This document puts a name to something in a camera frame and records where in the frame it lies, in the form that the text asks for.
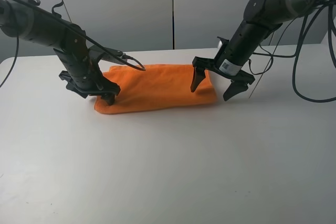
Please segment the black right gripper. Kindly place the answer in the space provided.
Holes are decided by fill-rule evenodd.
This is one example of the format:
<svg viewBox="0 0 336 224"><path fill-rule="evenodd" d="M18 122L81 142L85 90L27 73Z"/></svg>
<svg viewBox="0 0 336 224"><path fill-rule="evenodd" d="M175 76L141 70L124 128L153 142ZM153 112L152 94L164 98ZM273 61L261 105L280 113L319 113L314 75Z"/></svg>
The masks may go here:
<svg viewBox="0 0 336 224"><path fill-rule="evenodd" d="M235 76L230 76L221 72L215 67L215 59L195 57L192 62L194 67L193 80L191 83L191 92L195 92L199 84L206 78L205 70L214 72L231 81L230 86L223 94L223 99L228 101L232 97L248 90L248 84L252 84L255 81L255 77L243 70L239 70Z"/></svg>

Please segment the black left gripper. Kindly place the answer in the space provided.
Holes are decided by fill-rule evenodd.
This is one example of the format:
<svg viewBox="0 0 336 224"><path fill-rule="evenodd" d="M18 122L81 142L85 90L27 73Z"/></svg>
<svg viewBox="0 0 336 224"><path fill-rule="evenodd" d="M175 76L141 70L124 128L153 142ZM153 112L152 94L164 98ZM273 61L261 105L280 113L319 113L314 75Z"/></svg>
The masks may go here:
<svg viewBox="0 0 336 224"><path fill-rule="evenodd" d="M106 103L106 105L111 106L115 102L116 95L120 92L120 87L107 78L102 77L102 88L98 88L97 85L90 80L88 77L86 80L73 79L67 71L62 71L59 74L59 77L62 81L66 81L66 89L72 91L82 98L87 96L100 96L101 99Z"/></svg>

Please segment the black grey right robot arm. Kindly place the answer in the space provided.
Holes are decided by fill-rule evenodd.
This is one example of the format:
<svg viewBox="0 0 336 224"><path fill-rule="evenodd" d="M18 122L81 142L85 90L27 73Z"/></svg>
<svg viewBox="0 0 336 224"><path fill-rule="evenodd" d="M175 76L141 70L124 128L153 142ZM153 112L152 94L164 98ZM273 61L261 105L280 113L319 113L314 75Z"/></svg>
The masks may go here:
<svg viewBox="0 0 336 224"><path fill-rule="evenodd" d="M225 101L245 92L255 81L255 74L244 72L242 67L250 62L250 56L271 33L284 22L304 18L297 48L292 55L298 61L304 39L318 15L328 9L328 44L332 61L335 61L332 38L335 37L333 7L335 0L249 0L243 15L243 21L231 40L221 39L221 47L215 58L195 57L191 91L205 79L205 71L214 72L231 80L229 88L223 94Z"/></svg>

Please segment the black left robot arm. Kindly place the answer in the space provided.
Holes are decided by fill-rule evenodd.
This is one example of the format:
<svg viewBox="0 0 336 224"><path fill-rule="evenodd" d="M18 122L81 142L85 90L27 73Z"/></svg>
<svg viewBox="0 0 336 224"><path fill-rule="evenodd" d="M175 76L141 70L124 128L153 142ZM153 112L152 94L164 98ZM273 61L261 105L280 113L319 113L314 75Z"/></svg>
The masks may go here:
<svg viewBox="0 0 336 224"><path fill-rule="evenodd" d="M1 0L1 30L8 37L53 48L66 68L59 75L67 81L66 88L83 98L100 96L108 105L114 103L120 87L105 78L99 61L116 62L123 53L98 46L87 47L86 39L75 32L82 29L58 17L42 14L41 8L33 10L10 0Z"/></svg>

